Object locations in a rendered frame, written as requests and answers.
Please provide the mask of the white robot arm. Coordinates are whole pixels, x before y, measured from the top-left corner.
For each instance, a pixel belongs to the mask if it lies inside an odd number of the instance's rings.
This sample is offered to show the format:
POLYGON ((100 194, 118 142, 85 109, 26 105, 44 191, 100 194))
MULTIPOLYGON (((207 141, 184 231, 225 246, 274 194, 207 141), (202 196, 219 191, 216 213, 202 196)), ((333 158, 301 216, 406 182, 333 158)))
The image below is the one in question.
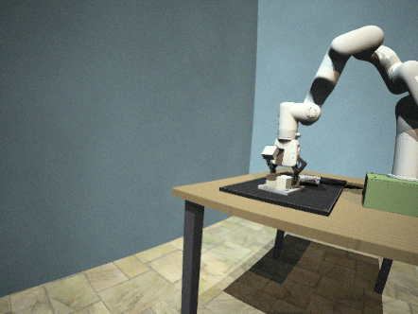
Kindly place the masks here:
POLYGON ((395 148, 392 175, 388 174, 388 177, 418 182, 418 61, 402 63, 390 48, 382 45, 383 42, 384 33, 377 26, 365 26, 334 39, 304 103, 284 102, 280 105, 277 137, 298 139, 301 137, 299 121, 310 126, 319 120, 324 101, 353 56, 373 64, 392 94, 409 92, 395 106, 395 148))

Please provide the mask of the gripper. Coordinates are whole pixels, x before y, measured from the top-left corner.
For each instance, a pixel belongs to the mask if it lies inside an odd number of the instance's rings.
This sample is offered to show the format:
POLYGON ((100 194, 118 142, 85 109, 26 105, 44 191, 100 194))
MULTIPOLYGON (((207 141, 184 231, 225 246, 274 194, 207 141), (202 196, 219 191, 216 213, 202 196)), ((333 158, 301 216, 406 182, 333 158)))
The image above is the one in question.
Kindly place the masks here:
POLYGON ((270 168, 270 174, 276 173, 275 168, 277 166, 292 167, 294 173, 292 174, 291 184, 296 184, 298 182, 299 173, 304 170, 307 165, 307 162, 300 157, 300 141, 293 138, 277 137, 274 145, 277 145, 278 148, 284 148, 285 150, 279 150, 275 160, 271 160, 272 163, 270 160, 266 159, 267 165, 270 168), (299 168, 298 166, 300 163, 297 160, 302 164, 299 168), (297 162, 298 165, 296 165, 297 162))

